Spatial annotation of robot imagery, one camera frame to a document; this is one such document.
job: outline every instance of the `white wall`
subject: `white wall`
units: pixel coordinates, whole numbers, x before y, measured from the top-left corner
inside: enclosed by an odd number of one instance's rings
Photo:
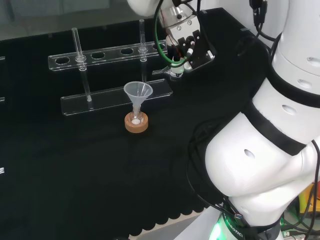
[[[257,34],[249,0],[202,0],[202,2],[205,9],[224,8],[241,24],[250,29],[251,32]],[[282,32],[287,18],[288,7],[289,0],[268,0],[268,10],[262,28],[265,34],[276,38]],[[268,46],[272,45],[271,41],[263,37],[259,38]]]

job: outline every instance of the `test tube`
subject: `test tube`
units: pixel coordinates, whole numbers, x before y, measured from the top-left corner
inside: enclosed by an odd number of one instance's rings
[[[140,62],[141,62],[141,76],[142,82],[147,82],[147,47],[146,47],[146,34],[145,34],[145,20],[141,19],[139,21],[140,28],[140,47],[138,49],[140,53]]]
[[[86,56],[84,56],[82,53],[80,39],[79,39],[79,35],[78,35],[78,29],[76,27],[73,27],[71,30],[72,30],[72,35],[73,35],[74,47],[75,47],[75,51],[76,51],[75,60],[79,63],[78,68],[81,73],[82,84],[83,84],[86,100],[88,102],[89,108],[92,109],[93,108],[92,98],[91,98],[91,93],[90,93],[90,88],[89,88],[89,83],[88,83],[88,77],[87,77],[87,66],[85,64]]]
[[[85,65],[86,56],[84,56],[82,54],[80,39],[79,39],[79,35],[78,35],[78,29],[76,27],[73,27],[71,30],[72,30],[72,35],[73,35],[74,47],[75,47],[75,51],[76,51],[75,60],[79,63],[79,70],[85,71],[85,70],[87,70],[87,67]]]

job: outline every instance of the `black table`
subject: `black table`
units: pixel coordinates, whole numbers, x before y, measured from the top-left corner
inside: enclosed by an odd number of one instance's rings
[[[77,69],[50,71],[47,58],[74,52],[71,31],[0,43],[0,239],[111,240],[204,209],[185,177],[193,129],[239,112],[264,80],[267,59],[256,45],[237,57],[250,32],[222,8],[201,18],[215,61],[169,82],[171,97],[145,102],[149,128],[139,135],[124,127],[130,105],[62,115],[60,97],[83,93],[82,82]],[[146,21],[147,41],[152,25]],[[80,29],[79,37],[83,50],[98,49],[138,43],[138,29],[134,21]],[[139,66],[89,67],[91,91],[139,80]],[[149,73],[163,67],[158,57],[148,61]]]

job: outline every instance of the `clear funnel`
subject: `clear funnel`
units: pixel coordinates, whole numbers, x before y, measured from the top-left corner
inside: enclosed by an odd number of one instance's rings
[[[132,81],[124,85],[123,90],[133,105],[133,112],[129,115],[130,121],[136,125],[143,123],[144,118],[140,112],[140,106],[153,93],[153,88],[145,82]]]

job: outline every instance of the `test tube rack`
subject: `test tube rack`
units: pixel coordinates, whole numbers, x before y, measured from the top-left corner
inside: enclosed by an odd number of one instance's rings
[[[71,29],[76,52],[48,56],[48,67],[51,71],[78,68],[81,73],[84,93],[60,98],[63,115],[71,116],[131,103],[123,86],[90,92],[88,66],[140,59],[141,81],[147,82],[153,88],[153,93],[147,100],[168,97],[173,93],[165,79],[147,81],[147,59],[159,54],[154,42],[146,43],[143,19],[139,21],[139,30],[140,43],[82,51],[78,29]],[[159,42],[163,52],[167,54],[166,41]]]

